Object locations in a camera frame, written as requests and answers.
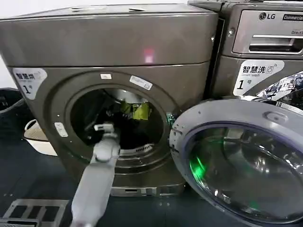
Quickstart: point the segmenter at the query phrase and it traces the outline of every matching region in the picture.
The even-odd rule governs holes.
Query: lg logo
[[[266,13],[260,13],[260,15],[259,15],[259,19],[260,20],[264,20],[264,19],[275,19],[276,18],[276,15],[275,14],[270,14],[270,13],[268,13],[268,14],[266,14]]]

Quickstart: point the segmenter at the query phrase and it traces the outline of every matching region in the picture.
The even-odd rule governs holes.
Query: metal grate
[[[68,200],[15,200],[0,219],[0,227],[59,227],[68,202]],[[12,218],[13,212],[20,206],[26,209],[20,214],[20,218]],[[29,218],[34,207],[38,207],[39,210],[35,217]],[[57,208],[52,221],[44,221],[46,212],[52,208]]]

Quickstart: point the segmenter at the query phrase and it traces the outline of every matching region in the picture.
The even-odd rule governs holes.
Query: laundry basket
[[[0,140],[22,138],[26,123],[34,117],[21,93],[13,88],[0,89]]]
[[[57,153],[48,141],[36,119],[28,122],[24,130],[24,138],[36,151],[44,155],[57,156]]]

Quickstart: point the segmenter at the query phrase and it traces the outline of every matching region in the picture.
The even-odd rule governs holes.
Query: chinese text sticker
[[[246,60],[241,64],[240,71],[233,89],[235,96],[242,96],[252,87],[284,68],[281,60]]]
[[[13,74],[25,96],[32,100],[47,77],[45,70],[40,68],[13,68]]]

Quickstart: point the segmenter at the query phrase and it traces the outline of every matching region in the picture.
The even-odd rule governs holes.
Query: machine base
[[[140,174],[115,175],[111,196],[167,196],[183,192],[185,180],[172,158],[162,166]]]

